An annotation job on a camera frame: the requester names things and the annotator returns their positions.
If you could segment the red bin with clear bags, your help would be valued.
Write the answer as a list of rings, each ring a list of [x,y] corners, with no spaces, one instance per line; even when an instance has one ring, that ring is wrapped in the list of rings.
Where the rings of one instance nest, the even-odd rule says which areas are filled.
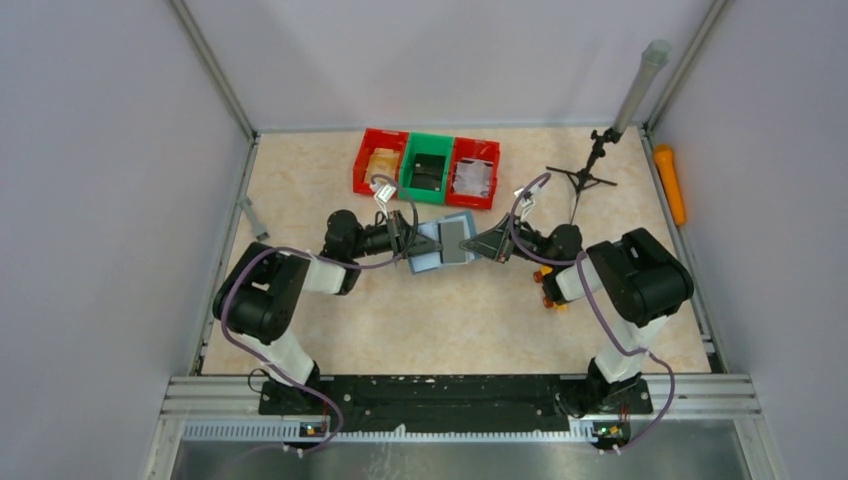
[[[500,143],[455,137],[445,187],[445,204],[489,210],[497,189]]]

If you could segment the grey cylinder on tripod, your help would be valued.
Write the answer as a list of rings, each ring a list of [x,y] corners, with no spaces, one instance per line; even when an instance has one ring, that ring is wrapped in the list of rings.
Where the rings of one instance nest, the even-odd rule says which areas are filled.
[[[658,73],[670,59],[672,45],[664,39],[651,41],[641,54],[639,68],[610,129],[617,137],[624,134]]]

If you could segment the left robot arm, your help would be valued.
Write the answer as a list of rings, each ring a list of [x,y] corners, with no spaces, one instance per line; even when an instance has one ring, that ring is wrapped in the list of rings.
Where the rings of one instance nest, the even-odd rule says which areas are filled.
[[[218,290],[212,307],[226,338],[267,366],[284,385],[283,401],[297,413],[319,404],[319,367],[290,328],[302,293],[349,294],[365,266],[359,259],[388,253],[392,260],[441,251],[439,241],[419,232],[401,212],[379,212],[363,225],[349,210],[327,220],[318,255],[251,243]]]

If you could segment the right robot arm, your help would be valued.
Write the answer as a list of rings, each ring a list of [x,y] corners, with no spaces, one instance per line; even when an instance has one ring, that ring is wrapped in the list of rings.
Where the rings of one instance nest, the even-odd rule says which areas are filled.
[[[569,388],[559,402],[572,416],[612,412],[622,404],[640,380],[658,332],[694,294],[686,268],[644,228],[584,249],[576,225],[562,224],[544,235],[505,216],[460,246],[498,263],[514,255],[538,263],[533,279],[548,309],[586,299],[598,313],[596,292],[611,301],[617,318],[601,323],[607,345],[590,360],[582,383]]]

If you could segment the green plastic bin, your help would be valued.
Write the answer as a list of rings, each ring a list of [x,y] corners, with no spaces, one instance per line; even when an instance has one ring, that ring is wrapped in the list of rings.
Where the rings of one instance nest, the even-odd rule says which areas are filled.
[[[406,190],[401,197],[415,202],[443,205],[449,163],[455,138],[411,132],[405,147],[399,183]]]

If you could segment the aluminium frame rail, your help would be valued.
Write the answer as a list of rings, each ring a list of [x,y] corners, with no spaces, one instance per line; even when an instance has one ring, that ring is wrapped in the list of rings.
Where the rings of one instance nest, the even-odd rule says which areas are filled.
[[[578,375],[258,371],[169,382],[147,479],[783,479],[752,381],[647,375],[579,418]]]

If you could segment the grey bracket tool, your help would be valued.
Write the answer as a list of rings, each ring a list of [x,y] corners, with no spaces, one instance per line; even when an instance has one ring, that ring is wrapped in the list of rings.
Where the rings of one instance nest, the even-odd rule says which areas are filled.
[[[238,205],[251,226],[254,238],[259,242],[268,240],[270,235],[267,227],[257,216],[252,200],[248,196],[243,196],[238,200]]]

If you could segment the dark grey credit card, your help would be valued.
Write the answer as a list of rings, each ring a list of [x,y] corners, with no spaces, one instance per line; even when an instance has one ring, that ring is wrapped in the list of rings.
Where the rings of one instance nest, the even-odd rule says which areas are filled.
[[[440,257],[443,265],[463,265],[473,260],[472,254],[461,247],[462,242],[467,239],[466,224],[463,221],[442,222],[439,224],[438,232],[442,245]]]

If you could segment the teal card holder wallet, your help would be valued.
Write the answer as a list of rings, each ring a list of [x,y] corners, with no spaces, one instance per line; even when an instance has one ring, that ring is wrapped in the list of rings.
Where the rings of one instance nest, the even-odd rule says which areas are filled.
[[[477,234],[471,210],[431,220],[418,226],[419,238],[426,237],[440,245],[437,251],[416,254],[408,260],[410,272],[421,274],[445,267],[461,266],[481,258],[460,246]]]

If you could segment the red bin with orange items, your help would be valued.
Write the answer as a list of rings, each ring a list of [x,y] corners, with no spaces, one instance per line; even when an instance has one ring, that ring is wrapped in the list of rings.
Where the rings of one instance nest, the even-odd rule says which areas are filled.
[[[391,176],[400,181],[410,133],[407,131],[368,128],[352,167],[352,190],[358,194],[369,194],[371,179],[376,174]]]

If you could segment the orange flashlight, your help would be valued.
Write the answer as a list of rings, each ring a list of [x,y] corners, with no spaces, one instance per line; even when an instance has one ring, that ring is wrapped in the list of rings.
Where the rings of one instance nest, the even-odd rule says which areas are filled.
[[[653,160],[666,195],[669,210],[676,226],[686,223],[686,209],[675,169],[674,151],[668,144],[654,148]]]

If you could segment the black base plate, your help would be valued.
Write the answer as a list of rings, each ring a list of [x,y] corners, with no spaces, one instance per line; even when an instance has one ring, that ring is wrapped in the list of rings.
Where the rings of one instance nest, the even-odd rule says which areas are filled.
[[[640,379],[611,411],[581,416],[560,405],[582,375],[337,375],[322,376],[302,391],[274,380],[263,383],[258,411],[271,416],[341,420],[345,433],[523,433],[565,431],[591,415],[651,415],[654,407]]]

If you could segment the black mini tripod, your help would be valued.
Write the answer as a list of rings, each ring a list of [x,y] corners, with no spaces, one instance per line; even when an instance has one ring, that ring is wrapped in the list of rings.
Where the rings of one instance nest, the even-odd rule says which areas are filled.
[[[569,220],[570,223],[574,223],[575,221],[580,199],[584,191],[598,185],[608,185],[612,187],[618,185],[617,182],[602,179],[600,177],[595,176],[592,173],[592,169],[599,159],[604,158],[606,156],[605,146],[607,144],[617,144],[622,136],[623,134],[615,130],[613,127],[608,128],[603,133],[599,133],[597,130],[593,130],[590,135],[590,138],[593,141],[593,145],[590,154],[586,160],[586,164],[583,168],[577,171],[571,171],[552,166],[546,167],[546,170],[548,172],[565,175],[568,178],[570,184],[572,185],[572,188],[574,189],[575,196]]]

